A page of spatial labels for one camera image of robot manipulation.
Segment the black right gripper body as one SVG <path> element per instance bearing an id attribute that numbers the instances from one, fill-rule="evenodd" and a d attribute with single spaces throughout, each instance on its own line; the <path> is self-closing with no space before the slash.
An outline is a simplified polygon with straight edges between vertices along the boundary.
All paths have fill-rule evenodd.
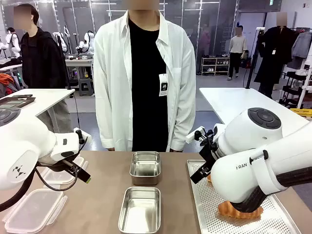
<path id="1" fill-rule="evenodd" d="M 200 136 L 200 146 L 202 149 L 200 150 L 199 154 L 205 160 L 204 168 L 211 169 L 215 162 L 218 160 L 217 155 L 217 144 L 213 141 L 214 133 L 212 130 L 208 130 L 206 132 L 203 129 L 203 134 Z"/>

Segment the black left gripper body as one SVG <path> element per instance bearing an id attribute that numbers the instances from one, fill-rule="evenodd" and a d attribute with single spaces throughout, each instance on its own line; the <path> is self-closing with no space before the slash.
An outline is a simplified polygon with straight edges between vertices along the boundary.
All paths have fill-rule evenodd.
<path id="1" fill-rule="evenodd" d="M 80 176 L 82 173 L 81 167 L 72 161 L 62 160 L 60 164 L 61 170 L 72 176 Z"/>

